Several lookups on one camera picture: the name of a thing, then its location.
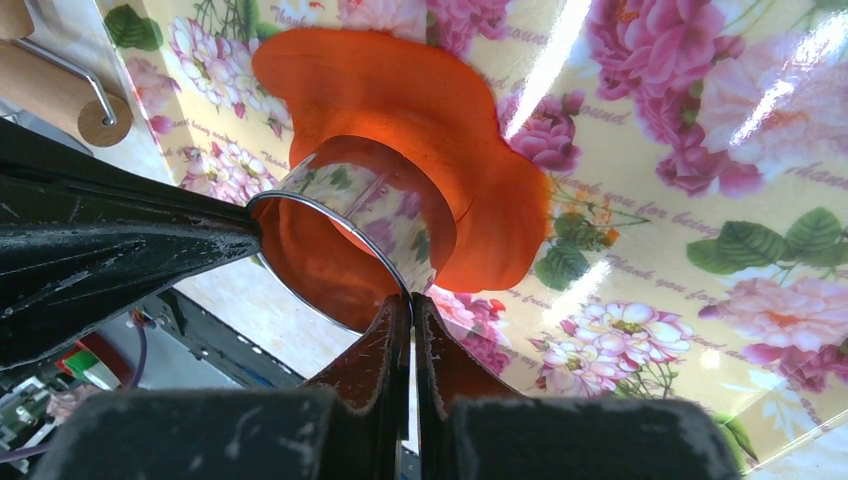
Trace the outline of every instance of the metal ring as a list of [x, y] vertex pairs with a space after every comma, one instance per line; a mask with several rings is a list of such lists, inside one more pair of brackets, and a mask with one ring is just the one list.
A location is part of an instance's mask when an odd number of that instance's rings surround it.
[[[406, 286], [406, 282], [404, 282], [403, 277], [401, 276], [397, 267], [395, 267], [394, 264], [391, 262], [391, 260], [389, 260], [389, 257], [387, 257], [386, 254], [384, 254], [383, 251], [380, 250], [380, 248], [377, 246], [377, 244], [374, 243], [374, 241], [372, 241], [370, 238], [368, 238], [368, 236], [365, 235], [365, 232], [363, 232], [362, 230], [357, 228], [353, 223], [351, 223], [350, 220], [341, 216], [339, 213], [335, 212], [334, 210], [328, 208], [326, 205], [323, 205], [323, 204], [321, 204], [321, 203], [319, 203], [319, 202], [317, 202], [317, 201], [315, 201], [311, 198], [305, 197], [303, 195], [299, 195], [297, 193], [286, 192], [286, 191], [281, 191], [281, 190], [268, 190], [266, 192], [262, 192], [259, 195], [250, 199], [250, 202], [248, 202], [248, 204], [245, 208], [247, 208], [248, 211], [251, 211], [251, 210], [253, 210], [253, 208], [256, 206], [257, 203], [259, 203], [262, 200], [267, 200], [269, 198], [284, 198], [286, 200], [294, 200], [296, 202], [302, 203], [302, 204], [306, 205], [307, 207], [310, 207], [314, 210], [317, 210], [320, 213], [323, 213], [328, 218], [332, 219], [333, 221], [335, 221], [336, 223], [338, 223], [339, 225], [344, 227], [345, 230], [347, 230], [348, 232], [350, 232], [354, 236], [356, 236], [356, 238], [359, 239], [362, 243], [364, 243], [365, 246], [368, 247], [368, 249], [370, 249], [372, 252], [374, 252], [374, 255], [377, 256], [377, 259], [380, 260], [380, 263], [382, 263], [383, 266], [386, 268], [386, 270], [389, 271], [389, 273], [392, 275], [392, 278], [394, 278], [395, 282], [398, 284], [398, 287], [400, 287], [401, 297], [404, 298], [407, 301], [407, 303], [411, 305], [412, 294], [409, 292], [409, 289]], [[259, 253], [259, 260], [262, 262], [262, 264], [265, 266], [265, 268], [269, 272], [274, 271], [274, 269], [271, 268], [271, 265], [268, 263], [267, 259], [265, 259], [265, 256], [261, 252]], [[286, 288], [286, 290], [288, 290], [292, 295], [297, 297], [298, 300], [300, 300], [304, 304], [308, 305], [314, 312], [323, 316], [330, 323], [332, 323], [333, 325], [336, 325], [337, 327], [340, 327], [340, 328], [342, 328], [342, 329], [344, 329], [348, 332], [359, 334], [359, 332], [357, 332], [356, 330], [353, 330], [352, 328], [348, 327], [347, 325], [344, 325], [343, 323], [336, 321], [335, 319], [333, 319], [332, 317], [330, 317], [329, 315], [327, 315], [326, 313], [321, 311], [321, 309], [316, 308], [315, 305], [312, 305], [312, 303], [310, 303], [305, 298], [300, 296], [300, 294], [298, 294], [293, 288], [290, 288], [288, 285], [286, 285], [286, 283], [284, 281], [282, 281], [282, 279], [280, 279], [280, 277], [278, 277], [276, 274], [274, 274], [274, 277], [277, 279], [277, 281], [279, 281]]]
[[94, 88], [94, 94], [97, 95], [97, 100], [100, 102], [100, 106], [106, 114], [106, 117], [103, 119], [103, 125], [111, 127], [118, 123], [118, 117], [115, 115], [115, 111], [112, 109], [112, 104], [109, 103], [109, 99], [106, 97], [106, 90], [103, 89], [103, 84], [100, 83], [100, 79], [97, 78], [97, 75], [95, 75], [91, 70], [65, 60], [28, 38], [12, 40], [11, 42], [32, 54], [49, 60], [65, 70], [86, 79], [88, 83], [91, 84], [91, 87]]

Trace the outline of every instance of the table surface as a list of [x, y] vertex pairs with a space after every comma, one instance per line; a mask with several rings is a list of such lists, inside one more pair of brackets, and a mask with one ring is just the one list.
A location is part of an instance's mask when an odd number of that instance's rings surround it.
[[[101, 0], [99, 5], [106, 10], [122, 3]], [[33, 2], [31, 10], [36, 17], [37, 41], [97, 72], [107, 89], [132, 92], [94, 4], [72, 8], [67, 2], [42, 0]], [[174, 184], [173, 162], [163, 160], [138, 106], [133, 103], [133, 108], [136, 122], [129, 137], [115, 147], [92, 151], [110, 164]], [[356, 338], [303, 306], [280, 288], [270, 272], [250, 260], [198, 275], [177, 288], [306, 377], [317, 373]], [[822, 478], [843, 478], [845, 470], [840, 464], [848, 448], [846, 434], [848, 427], [838, 427], [763, 465], [752, 476], [796, 478], [802, 471], [818, 471]]]

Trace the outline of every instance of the white surface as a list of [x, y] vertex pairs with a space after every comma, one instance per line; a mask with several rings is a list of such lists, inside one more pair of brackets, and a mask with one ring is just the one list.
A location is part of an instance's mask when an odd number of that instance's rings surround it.
[[[129, 315], [120, 315], [97, 331], [124, 357], [135, 371], [141, 342], [135, 327], [128, 327]], [[148, 390], [174, 388], [241, 388], [205, 360], [197, 360], [161, 328], [145, 329], [147, 363], [139, 387]]]

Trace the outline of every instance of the pink flower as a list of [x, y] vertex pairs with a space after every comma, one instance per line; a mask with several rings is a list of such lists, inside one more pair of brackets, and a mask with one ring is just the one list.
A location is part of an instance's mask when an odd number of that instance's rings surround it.
[[848, 287], [802, 277], [788, 287], [755, 278], [738, 282], [716, 305], [742, 334], [772, 347], [816, 352], [848, 333]]
[[414, 42], [424, 42], [427, 6], [418, 0], [338, 0], [344, 28], [384, 30]]
[[648, 362], [669, 362], [689, 351], [694, 333], [680, 316], [644, 303], [590, 304], [574, 318], [575, 337], [602, 355], [623, 357], [620, 368], [634, 371]]
[[218, 147], [213, 142], [213, 146], [220, 150], [220, 154], [230, 164], [237, 165], [244, 171], [245, 177], [241, 177], [243, 178], [241, 184], [242, 197], [250, 200], [261, 192], [274, 188], [274, 185], [276, 185], [277, 179], [268, 171], [265, 163], [256, 158], [252, 153], [235, 143], [228, 143], [222, 147]]
[[223, 75], [226, 71], [218, 58], [218, 44], [194, 20], [178, 17], [169, 27], [171, 49], [180, 62], [183, 73], [198, 92], [214, 105], [227, 105], [229, 97], [213, 79], [212, 73]]
[[142, 58], [126, 60], [127, 71], [135, 88], [135, 95], [148, 117], [165, 111], [175, 91], [180, 91], [173, 78], [159, 73], [152, 63]]
[[621, 98], [637, 84], [653, 96], [687, 90], [712, 67], [723, 27], [723, 15], [709, 0], [593, 2], [592, 58], [615, 85], [599, 95], [612, 90]]
[[734, 162], [726, 151], [710, 153], [700, 145], [703, 134], [696, 125], [683, 134], [674, 151], [656, 168], [660, 180], [684, 190], [690, 197], [718, 191], [740, 198], [762, 188], [763, 178], [754, 165]]
[[365, 224], [362, 227], [362, 231], [365, 232], [365, 235], [368, 236], [381, 252], [386, 255], [391, 255], [395, 251], [395, 247], [397, 247], [397, 242], [395, 241], [395, 230], [393, 228], [392, 221], [386, 218], [378, 218], [372, 222]]
[[213, 142], [209, 154], [196, 148], [186, 148], [183, 154], [189, 166], [180, 187], [225, 202], [244, 205], [276, 183], [261, 160], [234, 143]]
[[436, 304], [439, 314], [445, 321], [448, 332], [457, 340], [462, 340], [474, 328], [474, 314], [456, 296], [437, 286], [430, 287], [427, 296]]
[[[522, 92], [518, 91], [498, 103], [502, 134], [507, 125], [515, 121], [521, 95]], [[563, 111], [563, 103], [566, 103], [569, 112], [578, 112], [582, 100], [582, 92], [567, 95], [563, 100], [546, 95], [524, 125], [512, 138], [507, 139], [507, 143], [514, 151], [544, 170], [573, 172], [577, 168], [580, 149], [573, 144], [576, 127], [571, 116]]]
[[704, 79], [698, 113], [704, 146], [769, 178], [848, 154], [848, 64], [829, 61], [826, 43], [841, 38], [781, 35], [718, 62]]
[[577, 333], [577, 324], [574, 323], [573, 320], [563, 320], [559, 322], [559, 326], [562, 327], [563, 332], [571, 335], [572, 337]]
[[165, 135], [174, 128], [174, 121], [164, 115], [156, 115], [150, 119], [150, 128], [156, 133]]
[[628, 373], [618, 367], [614, 357], [602, 354], [593, 345], [554, 344], [542, 360], [546, 388], [568, 397], [594, 397], [613, 391], [615, 382]]
[[398, 215], [413, 219], [421, 212], [421, 196], [417, 192], [405, 192], [400, 199]]
[[496, 299], [473, 299], [469, 293], [454, 293], [454, 296], [474, 315], [474, 333], [499, 345], [510, 345], [509, 338], [500, 330], [508, 325], [501, 320], [500, 312], [506, 310], [503, 303]]
[[742, 354], [757, 365], [780, 360], [778, 371], [782, 375], [804, 390], [816, 393], [824, 391], [829, 373], [837, 374], [843, 382], [848, 373], [848, 358], [836, 345], [826, 345], [817, 352], [804, 352], [795, 346], [779, 348], [758, 343], [745, 347]]
[[655, 97], [635, 90], [633, 92], [636, 119], [651, 140], [674, 144], [694, 123], [699, 101], [687, 92], [666, 92]]
[[512, 363], [509, 356], [498, 350], [498, 344], [475, 333], [460, 342], [474, 358], [495, 375], [500, 375]]
[[464, 57], [478, 33], [490, 40], [506, 38], [507, 6], [512, 0], [427, 0], [436, 17], [439, 46]]
[[229, 203], [244, 205], [241, 189], [244, 172], [218, 157], [197, 153], [189, 159], [180, 188]]
[[249, 105], [254, 110], [262, 112], [270, 120], [282, 123], [290, 118], [285, 102], [274, 97], [265, 90], [253, 74], [252, 58], [259, 48], [259, 40], [251, 39], [244, 43], [231, 39], [218, 39], [220, 60], [227, 66], [229, 77], [226, 78], [226, 91], [233, 97], [236, 114], [244, 114], [244, 108]]

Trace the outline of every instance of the pink rose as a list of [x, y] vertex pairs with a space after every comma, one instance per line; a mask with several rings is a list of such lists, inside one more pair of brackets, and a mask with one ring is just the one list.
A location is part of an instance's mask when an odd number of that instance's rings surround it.
[[754, 165], [742, 165], [730, 159], [727, 152], [709, 153], [700, 146], [700, 128], [678, 139], [674, 151], [657, 165], [660, 180], [670, 187], [684, 190], [690, 197], [711, 191], [740, 198], [758, 191], [762, 175]]
[[553, 344], [542, 355], [541, 369], [546, 389], [567, 397], [594, 397], [615, 390], [618, 380], [629, 372], [621, 370], [614, 357], [593, 345], [572, 342]]
[[698, 112], [699, 101], [687, 92], [666, 92], [654, 97], [641, 90], [633, 92], [636, 119], [642, 131], [657, 143], [674, 144], [685, 134]]
[[703, 145], [768, 178], [821, 156], [848, 155], [848, 64], [828, 58], [841, 41], [786, 34], [718, 62], [704, 78]]
[[[515, 92], [498, 103], [502, 134], [508, 125], [517, 120], [515, 114], [522, 94], [522, 91]], [[574, 92], [562, 99], [546, 95], [515, 135], [506, 139], [507, 143], [515, 152], [544, 170], [573, 172], [577, 168], [580, 149], [573, 143], [576, 134], [574, 120], [564, 108], [576, 113], [582, 103], [582, 92]]]
[[427, 6], [417, 0], [338, 0], [344, 28], [384, 30], [395, 37], [423, 43]]
[[159, 73], [152, 63], [130, 57], [125, 62], [135, 88], [135, 94], [148, 117], [165, 111], [175, 91], [180, 91], [173, 78]]
[[805, 352], [795, 346], [773, 347], [763, 343], [749, 345], [742, 354], [757, 365], [768, 365], [780, 360], [778, 371], [794, 380], [804, 390], [821, 393], [827, 385], [831, 372], [843, 382], [848, 373], [848, 358], [839, 352], [836, 345], [826, 345], [817, 352]]
[[607, 79], [602, 97], [621, 98], [637, 82], [653, 96], [685, 91], [712, 67], [717, 42], [727, 43], [718, 40], [724, 16], [709, 0], [595, 1], [587, 24]]
[[738, 282], [717, 314], [742, 334], [778, 348], [816, 352], [848, 334], [848, 287], [803, 277], [788, 287], [755, 278]]
[[457, 340], [462, 340], [474, 328], [474, 314], [456, 296], [437, 286], [430, 287], [427, 296], [436, 304], [439, 314], [445, 321], [448, 332]]
[[490, 40], [506, 38], [507, 6], [512, 0], [427, 0], [436, 17], [439, 46], [459, 57], [471, 49], [478, 33]]
[[500, 375], [512, 363], [509, 355], [498, 350], [498, 344], [475, 333], [460, 342], [474, 358], [495, 375]]

